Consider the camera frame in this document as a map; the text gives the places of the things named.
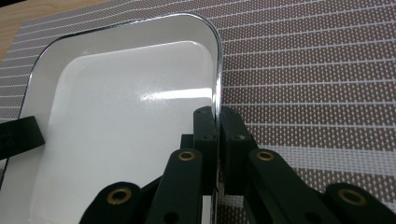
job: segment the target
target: placemat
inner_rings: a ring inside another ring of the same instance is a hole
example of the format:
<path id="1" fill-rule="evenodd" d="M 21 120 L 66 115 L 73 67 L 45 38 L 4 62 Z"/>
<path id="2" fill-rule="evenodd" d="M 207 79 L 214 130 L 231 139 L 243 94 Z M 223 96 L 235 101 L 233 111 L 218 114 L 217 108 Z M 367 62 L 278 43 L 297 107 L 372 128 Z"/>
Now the placemat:
<path id="1" fill-rule="evenodd" d="M 0 67 L 0 122 L 18 117 L 33 63 L 57 37 L 180 11 L 219 29 L 223 105 L 260 147 L 314 189 L 349 182 L 396 212 L 393 0 L 115 0 L 25 21 Z M 242 198 L 219 190 L 218 223 L 248 223 Z"/>

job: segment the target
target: metal rim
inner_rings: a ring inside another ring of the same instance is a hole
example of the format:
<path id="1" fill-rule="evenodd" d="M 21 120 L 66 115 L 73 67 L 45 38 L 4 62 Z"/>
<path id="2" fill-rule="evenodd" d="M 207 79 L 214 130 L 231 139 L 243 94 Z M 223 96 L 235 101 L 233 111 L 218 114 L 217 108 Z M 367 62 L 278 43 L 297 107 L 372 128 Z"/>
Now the metal rim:
<path id="1" fill-rule="evenodd" d="M 358 200 L 352 200 L 350 199 L 347 195 L 353 195 L 355 196 Z M 356 190 L 353 189 L 340 189 L 338 190 L 338 196 L 346 203 L 350 203 L 352 205 L 356 206 L 364 206 L 367 204 L 367 200 Z"/>
<path id="2" fill-rule="evenodd" d="M 110 204 L 122 204 L 127 202 L 132 196 L 132 192 L 128 188 L 119 188 L 119 189 L 114 189 L 107 195 L 107 202 Z"/>
<path id="3" fill-rule="evenodd" d="M 274 159 L 274 154 L 267 151 L 259 151 L 256 155 L 257 158 L 259 158 L 262 161 L 271 161 Z"/>
<path id="4" fill-rule="evenodd" d="M 193 159 L 195 159 L 195 154 L 191 151 L 183 151 L 178 154 L 178 158 L 181 161 L 192 161 Z"/>

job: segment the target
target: rectangular tray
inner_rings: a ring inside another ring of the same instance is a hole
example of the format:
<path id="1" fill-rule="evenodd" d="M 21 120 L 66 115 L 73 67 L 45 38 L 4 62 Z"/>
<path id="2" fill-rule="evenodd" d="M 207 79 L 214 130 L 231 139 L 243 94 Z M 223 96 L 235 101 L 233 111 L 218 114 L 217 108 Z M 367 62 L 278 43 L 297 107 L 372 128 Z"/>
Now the rectangular tray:
<path id="1" fill-rule="evenodd" d="M 1 223 L 78 223 L 104 187 L 144 187 L 163 174 L 192 112 L 219 115 L 221 44 L 191 14 L 70 35 L 36 61 L 21 117 L 46 145 L 9 159 Z M 210 223 L 211 197 L 203 223 Z"/>

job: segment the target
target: black plastic bracket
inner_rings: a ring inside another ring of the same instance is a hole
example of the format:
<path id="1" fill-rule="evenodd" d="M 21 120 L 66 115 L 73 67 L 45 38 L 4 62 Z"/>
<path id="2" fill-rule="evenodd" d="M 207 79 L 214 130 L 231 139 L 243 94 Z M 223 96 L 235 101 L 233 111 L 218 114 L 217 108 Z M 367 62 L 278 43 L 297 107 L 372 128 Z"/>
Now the black plastic bracket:
<path id="1" fill-rule="evenodd" d="M 146 224 L 201 223 L 203 156 L 192 148 L 172 153 Z"/>
<path id="2" fill-rule="evenodd" d="M 224 191 L 230 195 L 243 195 L 247 182 L 248 153 L 258 147 L 236 111 L 222 107 L 220 124 L 219 158 Z"/>
<path id="3" fill-rule="evenodd" d="M 45 144 L 35 117 L 0 124 L 0 160 Z"/>
<path id="4" fill-rule="evenodd" d="M 340 223 L 276 152 L 252 150 L 247 170 L 274 223 Z"/>

